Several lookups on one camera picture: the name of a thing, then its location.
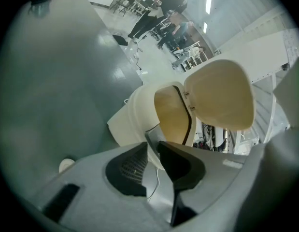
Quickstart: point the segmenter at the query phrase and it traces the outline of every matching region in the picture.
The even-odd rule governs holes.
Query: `black slot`
[[[59,222],[79,189],[80,187],[75,184],[65,185],[44,208],[43,214],[52,221]]]

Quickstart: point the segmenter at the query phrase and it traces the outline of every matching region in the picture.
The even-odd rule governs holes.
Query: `wooden panel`
[[[189,115],[176,88],[170,86],[157,91],[155,108],[166,140],[182,144],[189,129]]]

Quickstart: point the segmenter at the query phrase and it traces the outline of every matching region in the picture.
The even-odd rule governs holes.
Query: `glossy gray surface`
[[[88,0],[26,4],[0,53],[0,165],[29,197],[79,159],[118,145],[106,122],[142,84]]]

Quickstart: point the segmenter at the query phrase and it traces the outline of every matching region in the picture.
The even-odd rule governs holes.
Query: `wires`
[[[140,47],[139,47],[139,43],[142,41],[143,39],[141,39],[139,42],[137,42],[136,43],[136,45],[138,46],[138,49],[136,50],[136,52],[143,52],[143,50],[142,49],[140,49]]]
[[[151,198],[153,197],[155,191],[156,191],[156,190],[158,189],[158,187],[160,186],[160,180],[159,180],[159,176],[158,176],[158,170],[159,170],[159,168],[157,168],[157,172],[156,172],[156,174],[157,174],[157,185],[156,185],[156,187],[155,187],[153,193],[147,198],[147,200],[149,199],[148,202],[150,202],[150,200],[151,200]]]
[[[140,69],[140,71],[141,71],[142,69],[141,69],[141,67],[138,65],[140,58],[136,58],[136,57],[134,57],[134,58],[138,60],[138,61],[136,62],[136,66],[139,67],[139,69]]]

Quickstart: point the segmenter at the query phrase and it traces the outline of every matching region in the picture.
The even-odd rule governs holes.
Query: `fluorescent light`
[[[206,0],[206,12],[207,12],[207,14],[209,14],[209,12],[211,11],[211,4],[212,4],[212,0]]]
[[[207,23],[204,22],[204,27],[203,27],[203,32],[206,33],[206,29],[207,29]]]

